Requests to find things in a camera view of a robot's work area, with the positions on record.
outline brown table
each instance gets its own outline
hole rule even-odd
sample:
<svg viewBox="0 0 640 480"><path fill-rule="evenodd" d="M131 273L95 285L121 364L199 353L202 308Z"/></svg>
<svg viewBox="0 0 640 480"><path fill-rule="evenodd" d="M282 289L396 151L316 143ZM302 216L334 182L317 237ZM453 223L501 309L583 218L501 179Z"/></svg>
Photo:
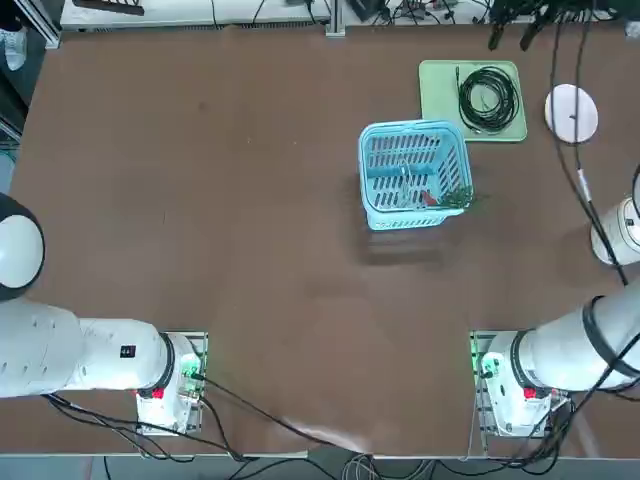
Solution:
<svg viewBox="0 0 640 480"><path fill-rule="evenodd" d="M573 80L578 33L564 37L558 82ZM30 296L79 316L208 330L209 373L276 415L376 453L463 455L469 330L532 327L618 288L590 253L542 120L552 32L527 53L521 34L509 28L495 52L477 26L341 40L319 29L65 37L47 54L13 189L47 238ZM638 162L637 49L601 26L585 55L600 128L582 152L603 209L629 191ZM428 58L514 61L529 136L469 146L488 195L471 212L373 235L357 138L369 123L418 118ZM135 415L127 393L73 398ZM210 398L237 449L310 447ZM3 400L0 419L3 452L131 451L38 398ZM625 433L640 428L634 405L599 396L576 427L566 455L640 457ZM203 435L218 438L209 418Z"/></svg>

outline green mat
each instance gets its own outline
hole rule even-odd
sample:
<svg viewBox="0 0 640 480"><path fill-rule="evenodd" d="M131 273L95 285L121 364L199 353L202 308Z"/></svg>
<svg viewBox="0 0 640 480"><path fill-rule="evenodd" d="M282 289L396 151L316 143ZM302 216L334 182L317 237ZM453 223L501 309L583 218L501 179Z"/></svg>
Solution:
<svg viewBox="0 0 640 480"><path fill-rule="evenodd" d="M487 66L503 70L513 81L520 97L520 110L516 118L507 128L495 135L474 132L462 123L458 112L456 67L460 67L460 83L462 84L471 72ZM423 119L448 120L454 123L460 128L468 142L521 142L527 138L527 121L520 79L518 78L518 69L512 62L425 60L418 68L418 76L420 78L420 102ZM473 105L482 108L481 98L489 105L492 105L491 102L497 102L492 91L483 87L474 88L471 96Z"/></svg>

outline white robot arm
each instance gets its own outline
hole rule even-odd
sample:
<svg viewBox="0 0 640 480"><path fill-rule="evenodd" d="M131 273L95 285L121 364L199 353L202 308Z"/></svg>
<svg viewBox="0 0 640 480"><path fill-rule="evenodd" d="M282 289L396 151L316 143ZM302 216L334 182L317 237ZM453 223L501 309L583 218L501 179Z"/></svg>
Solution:
<svg viewBox="0 0 640 480"><path fill-rule="evenodd" d="M0 194L0 398L61 390L135 390L142 422L184 433L197 409L202 359L184 335L129 319L78 319L16 297L37 279L44 237ZM161 433L145 431L145 434Z"/></svg>
<svg viewBox="0 0 640 480"><path fill-rule="evenodd" d="M526 437L553 408L557 391L591 389L640 332L640 280L538 328L500 332L478 370L486 382L498 434ZM640 378L640 342L602 384Z"/></svg>

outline coiled cable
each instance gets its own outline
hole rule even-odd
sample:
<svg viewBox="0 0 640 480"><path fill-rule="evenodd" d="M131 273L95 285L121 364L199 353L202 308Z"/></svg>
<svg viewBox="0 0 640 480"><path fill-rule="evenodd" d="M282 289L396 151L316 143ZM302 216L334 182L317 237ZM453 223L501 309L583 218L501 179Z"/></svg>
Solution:
<svg viewBox="0 0 640 480"><path fill-rule="evenodd" d="M456 85L458 86L458 110L462 122L476 133L496 135L507 128L520 110L520 96L509 76L498 67L480 68L460 84L460 67L456 67ZM483 109L473 106L471 94L477 86L492 91L498 101L489 106L480 97Z"/></svg>

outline plastic basket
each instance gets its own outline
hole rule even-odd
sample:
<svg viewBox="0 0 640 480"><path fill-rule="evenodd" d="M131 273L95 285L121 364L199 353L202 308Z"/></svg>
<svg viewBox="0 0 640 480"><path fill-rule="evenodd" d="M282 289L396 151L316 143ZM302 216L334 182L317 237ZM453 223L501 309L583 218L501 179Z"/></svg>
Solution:
<svg viewBox="0 0 640 480"><path fill-rule="evenodd" d="M433 227L464 207L437 203L464 188L473 194L458 128L445 121L375 123L359 141L360 191L372 230Z"/></svg>

